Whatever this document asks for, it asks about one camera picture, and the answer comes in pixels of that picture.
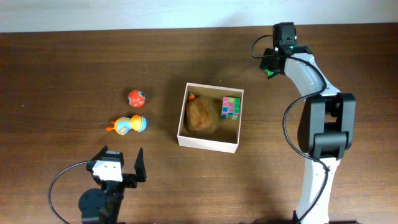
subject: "colorful cube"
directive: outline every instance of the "colorful cube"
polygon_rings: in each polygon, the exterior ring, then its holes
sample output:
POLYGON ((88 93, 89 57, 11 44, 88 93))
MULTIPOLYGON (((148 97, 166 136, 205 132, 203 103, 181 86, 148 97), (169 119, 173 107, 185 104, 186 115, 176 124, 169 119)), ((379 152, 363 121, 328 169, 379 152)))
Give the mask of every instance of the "colorful cube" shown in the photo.
POLYGON ((221 118, 238 119, 240 108, 241 108, 240 98, 224 96, 221 118))

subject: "small green object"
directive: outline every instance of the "small green object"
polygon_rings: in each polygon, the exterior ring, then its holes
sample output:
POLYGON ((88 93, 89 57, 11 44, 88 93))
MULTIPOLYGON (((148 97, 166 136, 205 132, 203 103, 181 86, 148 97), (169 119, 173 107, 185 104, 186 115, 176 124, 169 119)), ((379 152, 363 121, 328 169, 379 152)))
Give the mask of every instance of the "small green object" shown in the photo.
POLYGON ((274 72, 273 71, 270 71, 270 70, 268 70, 268 69, 265 69, 264 70, 268 75, 272 75, 272 74, 274 74, 274 72))

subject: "cable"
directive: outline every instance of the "cable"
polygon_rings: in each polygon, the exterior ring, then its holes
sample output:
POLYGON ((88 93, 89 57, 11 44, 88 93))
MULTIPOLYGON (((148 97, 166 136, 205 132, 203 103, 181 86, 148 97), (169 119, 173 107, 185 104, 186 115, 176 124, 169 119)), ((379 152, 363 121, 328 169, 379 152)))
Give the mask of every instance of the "cable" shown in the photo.
POLYGON ((286 119, 287 119, 287 115, 288 115, 289 111, 293 108, 294 105, 296 105, 298 102, 303 101, 303 100, 305 100, 305 99, 307 99, 307 98, 309 98, 309 97, 319 95, 320 93, 322 93, 323 91, 326 90, 327 84, 326 84, 325 78, 323 77, 323 75, 322 75, 322 73, 319 71, 319 69, 318 69, 317 67, 313 66, 310 62, 308 62, 308 61, 306 61, 306 60, 303 60, 303 59, 301 59, 301 58, 291 57, 291 56, 287 56, 287 55, 264 55, 264 56, 257 56, 257 55, 254 55, 254 46, 256 45, 256 43, 257 43, 259 40, 261 40, 261 39, 264 38, 264 37, 272 37, 272 35, 263 35, 263 36, 257 38, 256 41, 254 41, 253 45, 251 46, 251 56, 252 56, 253 58, 283 57, 283 58, 289 58, 289 59, 292 59, 292 60, 296 60, 296 61, 302 62, 302 63, 304 63, 305 65, 309 66, 310 68, 314 69, 314 71, 316 71, 316 73, 318 74, 319 78, 320 78, 321 81, 322 81, 322 88, 321 88, 321 90, 316 91, 315 93, 311 93, 311 94, 302 96, 302 97, 300 97, 299 99, 293 101, 293 102, 287 107, 287 109, 285 110, 284 117, 283 117, 283 120, 282 120, 282 127, 283 127, 283 130, 284 130, 284 135, 285 135, 285 138, 286 138, 287 143, 291 146, 291 148, 292 148, 295 152, 297 152, 300 156, 302 156, 302 157, 304 157, 304 158, 306 158, 306 159, 310 159, 310 160, 312 160, 312 161, 314 161, 314 162, 319 162, 319 163, 323 166, 323 169, 325 170, 325 178, 323 179, 323 183, 322 183, 322 186, 321 186, 321 188, 320 188, 320 190, 319 190, 319 193, 318 193, 317 197, 315 198, 315 200, 313 201, 313 203, 312 203, 312 205, 310 206, 310 208, 308 208, 308 210, 296 221, 296 224, 298 224, 298 223, 300 223, 300 222, 311 212, 312 208, 317 204, 319 198, 322 196, 323 190, 325 189, 326 184, 327 184, 327 182, 328 182, 328 177, 329 177, 329 171, 330 171, 330 169, 329 169, 329 167, 327 167, 326 164, 325 164, 324 162, 322 162, 321 160, 319 160, 319 159, 314 159, 314 158, 312 158, 312 157, 310 157, 310 156, 304 154, 302 151, 298 150, 298 149, 294 146, 294 144, 292 143, 292 141, 291 141, 290 138, 289 138, 289 135, 287 134, 286 119))
POLYGON ((64 220, 64 219, 57 213, 57 211, 55 211, 54 207, 52 206, 52 202, 51 202, 51 191, 52 191, 52 187, 54 186, 55 181, 57 181, 57 179, 58 179, 64 172, 66 172, 67 170, 69 170, 69 169, 71 169, 71 168, 74 168, 74 167, 79 166, 79 165, 82 165, 82 164, 87 164, 87 163, 89 163, 89 162, 91 162, 91 161, 79 162, 79 163, 76 163, 76 164, 74 164, 74 165, 72 165, 72 166, 70 166, 70 167, 64 169, 61 173, 59 173, 59 174, 54 178, 54 180, 53 180, 52 183, 50 184, 49 194, 48 194, 49 206, 50 206, 50 208, 51 208, 51 211, 54 213, 54 215, 57 216, 57 217, 58 217, 62 222, 64 222, 65 224, 69 224, 69 223, 68 223, 66 220, 64 220))

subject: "open box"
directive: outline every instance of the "open box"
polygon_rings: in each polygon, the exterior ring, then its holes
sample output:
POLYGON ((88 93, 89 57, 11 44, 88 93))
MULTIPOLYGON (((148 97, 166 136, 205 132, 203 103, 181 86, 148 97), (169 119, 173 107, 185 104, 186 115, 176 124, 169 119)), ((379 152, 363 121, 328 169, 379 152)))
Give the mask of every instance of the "open box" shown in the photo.
POLYGON ((194 83, 187 83, 184 99, 182 103, 180 123, 178 125, 177 139, 180 146, 208 149, 220 152, 235 153, 239 145, 239 134, 241 131, 243 108, 243 90, 225 88, 219 86, 209 86, 194 83), (200 97, 205 96, 219 101, 217 113, 220 117, 220 125, 215 132, 209 135, 195 135, 188 131, 185 105, 187 104, 188 92, 192 92, 200 97), (224 96, 240 98, 240 112, 237 120, 221 119, 221 107, 224 96))

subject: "white background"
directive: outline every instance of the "white background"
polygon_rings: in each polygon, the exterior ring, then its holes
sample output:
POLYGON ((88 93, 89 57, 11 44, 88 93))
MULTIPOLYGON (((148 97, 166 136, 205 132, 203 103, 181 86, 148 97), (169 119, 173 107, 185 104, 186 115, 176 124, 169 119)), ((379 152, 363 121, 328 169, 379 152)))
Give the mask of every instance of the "white background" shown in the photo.
POLYGON ((397 22, 398 0, 0 0, 0 32, 397 22))

